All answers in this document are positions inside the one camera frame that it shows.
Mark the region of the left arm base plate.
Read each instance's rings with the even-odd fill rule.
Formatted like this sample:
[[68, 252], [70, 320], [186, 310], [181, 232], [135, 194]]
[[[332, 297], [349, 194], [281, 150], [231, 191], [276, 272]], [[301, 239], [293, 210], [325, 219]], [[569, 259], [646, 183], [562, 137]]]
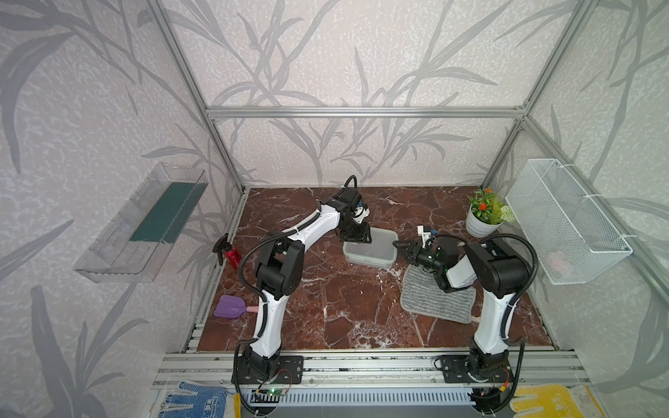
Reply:
[[275, 355], [269, 358], [246, 353], [237, 358], [233, 367], [232, 383], [260, 385], [276, 381], [280, 384], [300, 384], [304, 371], [304, 357]]

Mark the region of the grey wiping cloth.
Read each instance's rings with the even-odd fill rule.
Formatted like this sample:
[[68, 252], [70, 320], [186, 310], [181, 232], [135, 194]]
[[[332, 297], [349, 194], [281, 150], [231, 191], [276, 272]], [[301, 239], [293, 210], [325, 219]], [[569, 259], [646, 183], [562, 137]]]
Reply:
[[473, 287], [447, 294], [432, 275], [418, 266], [408, 266], [402, 277], [400, 304], [410, 313], [470, 324], [476, 296]]

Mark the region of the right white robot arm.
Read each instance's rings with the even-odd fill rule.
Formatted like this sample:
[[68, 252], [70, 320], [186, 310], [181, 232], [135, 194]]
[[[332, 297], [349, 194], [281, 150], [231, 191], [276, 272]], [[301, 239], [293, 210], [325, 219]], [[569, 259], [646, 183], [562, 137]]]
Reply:
[[479, 242], [430, 233], [427, 239], [395, 240], [393, 247], [412, 266], [433, 275], [443, 292], [454, 294], [479, 283], [484, 291], [481, 320], [465, 360], [465, 377], [485, 382], [507, 369], [509, 347], [524, 340], [509, 336], [517, 303], [538, 271], [538, 255], [529, 240], [498, 233]]

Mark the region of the clear lunch box base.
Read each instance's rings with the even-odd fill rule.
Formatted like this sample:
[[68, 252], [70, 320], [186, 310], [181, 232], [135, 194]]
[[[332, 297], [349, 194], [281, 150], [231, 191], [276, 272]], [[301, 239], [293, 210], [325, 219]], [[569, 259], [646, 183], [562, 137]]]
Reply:
[[371, 268], [390, 269], [397, 260], [397, 249], [393, 245], [398, 240], [396, 232], [373, 227], [370, 243], [345, 242], [343, 254], [348, 263]]

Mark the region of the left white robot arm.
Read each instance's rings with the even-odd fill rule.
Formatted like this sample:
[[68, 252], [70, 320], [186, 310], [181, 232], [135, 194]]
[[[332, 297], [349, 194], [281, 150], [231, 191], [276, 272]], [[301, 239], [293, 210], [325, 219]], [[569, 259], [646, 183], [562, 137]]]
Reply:
[[335, 231], [343, 242], [369, 244], [369, 207], [356, 184], [346, 183], [310, 216], [282, 232], [270, 232], [240, 261], [238, 280], [259, 297], [253, 337], [235, 348], [233, 383], [270, 381], [280, 368], [282, 325], [289, 296], [299, 287], [305, 254], [320, 238]]

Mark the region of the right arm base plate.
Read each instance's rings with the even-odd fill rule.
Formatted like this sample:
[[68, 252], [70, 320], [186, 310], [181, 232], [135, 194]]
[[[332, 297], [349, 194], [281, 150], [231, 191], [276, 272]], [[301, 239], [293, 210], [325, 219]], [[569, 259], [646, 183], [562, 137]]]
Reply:
[[508, 354], [442, 355], [436, 358], [437, 369], [446, 383], [493, 384], [503, 386], [514, 382], [515, 376]]

